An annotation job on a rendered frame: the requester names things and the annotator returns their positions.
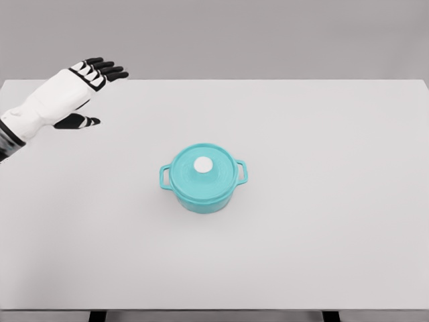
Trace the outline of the teal pot lid white knob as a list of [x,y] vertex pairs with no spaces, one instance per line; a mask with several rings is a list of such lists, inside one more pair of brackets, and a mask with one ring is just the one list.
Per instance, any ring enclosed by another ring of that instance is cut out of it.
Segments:
[[[196,169],[195,162],[199,158],[210,159],[210,170]],[[201,143],[188,146],[173,159],[169,177],[175,192],[185,199],[202,203],[230,194],[236,187],[239,168],[224,148]]]

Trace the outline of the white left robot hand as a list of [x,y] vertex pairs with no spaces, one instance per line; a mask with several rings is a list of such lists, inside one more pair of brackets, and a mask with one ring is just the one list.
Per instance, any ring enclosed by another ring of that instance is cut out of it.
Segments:
[[113,61],[88,58],[60,70],[25,100],[42,126],[56,129],[82,129],[101,123],[96,117],[77,111],[108,84],[128,78],[129,73]]

